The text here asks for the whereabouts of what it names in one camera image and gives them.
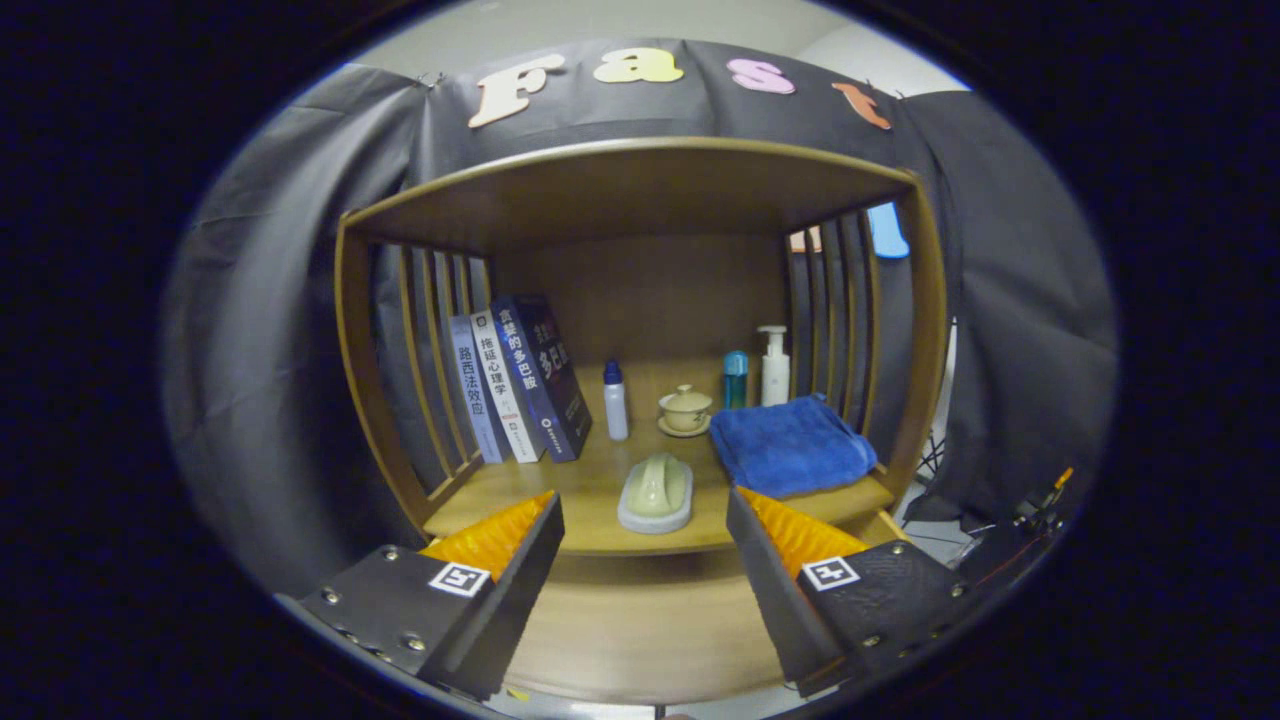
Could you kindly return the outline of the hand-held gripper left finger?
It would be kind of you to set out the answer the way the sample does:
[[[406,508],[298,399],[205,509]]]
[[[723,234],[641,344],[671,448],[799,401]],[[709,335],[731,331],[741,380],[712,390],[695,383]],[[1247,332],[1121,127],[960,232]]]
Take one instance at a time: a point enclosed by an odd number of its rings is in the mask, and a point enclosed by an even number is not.
[[[376,547],[297,602],[317,625],[417,682],[498,693],[564,537],[548,491],[434,544]]]

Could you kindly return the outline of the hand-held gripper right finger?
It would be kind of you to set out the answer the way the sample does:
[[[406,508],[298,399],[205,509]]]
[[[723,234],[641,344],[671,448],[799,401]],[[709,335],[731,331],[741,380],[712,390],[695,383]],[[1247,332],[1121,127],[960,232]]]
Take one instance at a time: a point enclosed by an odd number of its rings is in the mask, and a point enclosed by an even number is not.
[[[736,487],[726,525],[783,678],[805,697],[863,691],[954,635],[977,588],[906,539],[870,544]]]

